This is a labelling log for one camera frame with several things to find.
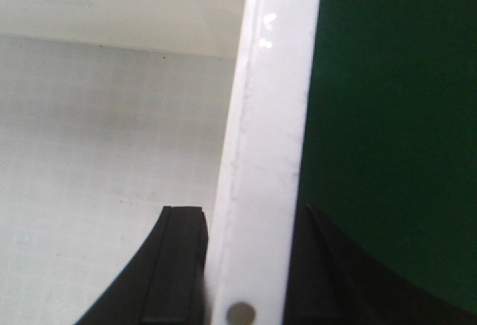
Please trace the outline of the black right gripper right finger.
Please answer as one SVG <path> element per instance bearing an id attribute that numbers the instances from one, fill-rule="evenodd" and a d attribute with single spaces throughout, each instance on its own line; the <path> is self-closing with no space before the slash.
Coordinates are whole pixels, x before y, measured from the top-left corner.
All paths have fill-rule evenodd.
<path id="1" fill-rule="evenodd" d="M 286 324 L 475 324 L 374 259 L 320 210 L 296 208 Z"/>

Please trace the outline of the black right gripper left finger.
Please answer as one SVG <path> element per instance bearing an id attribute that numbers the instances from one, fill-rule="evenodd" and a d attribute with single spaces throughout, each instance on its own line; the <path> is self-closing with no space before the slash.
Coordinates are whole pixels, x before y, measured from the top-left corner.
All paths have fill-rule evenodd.
<path id="1" fill-rule="evenodd" d="M 166 206 L 79 324 L 203 324 L 207 226 L 198 206 Z"/>

